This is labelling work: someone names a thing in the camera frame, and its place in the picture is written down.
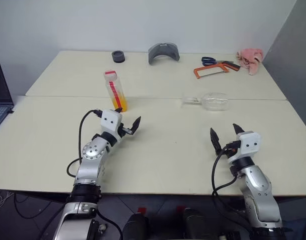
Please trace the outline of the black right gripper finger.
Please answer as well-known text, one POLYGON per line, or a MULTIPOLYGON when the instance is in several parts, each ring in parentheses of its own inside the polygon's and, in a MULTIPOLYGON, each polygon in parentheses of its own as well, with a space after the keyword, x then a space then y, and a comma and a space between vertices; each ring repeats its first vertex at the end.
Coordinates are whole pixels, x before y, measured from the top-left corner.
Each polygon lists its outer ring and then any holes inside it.
POLYGON ((214 147, 215 154, 218 155, 221 152, 221 145, 219 142, 219 137, 212 127, 210 128, 210 140, 214 147))
POLYGON ((234 131, 235 131, 236 135, 242 134, 242 133, 245 132, 238 124, 233 123, 232 125, 233 125, 233 128, 234 128, 234 131))

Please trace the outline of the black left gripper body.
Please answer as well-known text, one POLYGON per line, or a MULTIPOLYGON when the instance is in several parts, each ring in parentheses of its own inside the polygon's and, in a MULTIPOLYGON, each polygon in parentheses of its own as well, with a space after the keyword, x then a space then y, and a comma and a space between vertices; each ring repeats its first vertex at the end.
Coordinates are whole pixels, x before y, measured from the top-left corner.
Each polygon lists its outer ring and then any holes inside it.
POLYGON ((133 131, 129 128, 125 128, 124 124, 121 123, 119 125, 119 127, 117 128, 117 133, 120 136, 120 138, 122 139, 125 135, 132 135, 133 131))

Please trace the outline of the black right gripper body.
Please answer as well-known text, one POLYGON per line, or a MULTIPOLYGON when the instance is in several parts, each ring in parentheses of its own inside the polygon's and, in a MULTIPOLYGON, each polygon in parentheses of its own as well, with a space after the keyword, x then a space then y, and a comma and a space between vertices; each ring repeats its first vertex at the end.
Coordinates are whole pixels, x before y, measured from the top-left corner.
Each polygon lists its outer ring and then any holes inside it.
POLYGON ((222 149, 221 147, 218 147, 216 149, 216 155, 217 155, 216 163, 219 162, 222 155, 226 155, 228 163, 233 163, 238 159, 238 149, 237 148, 222 149))

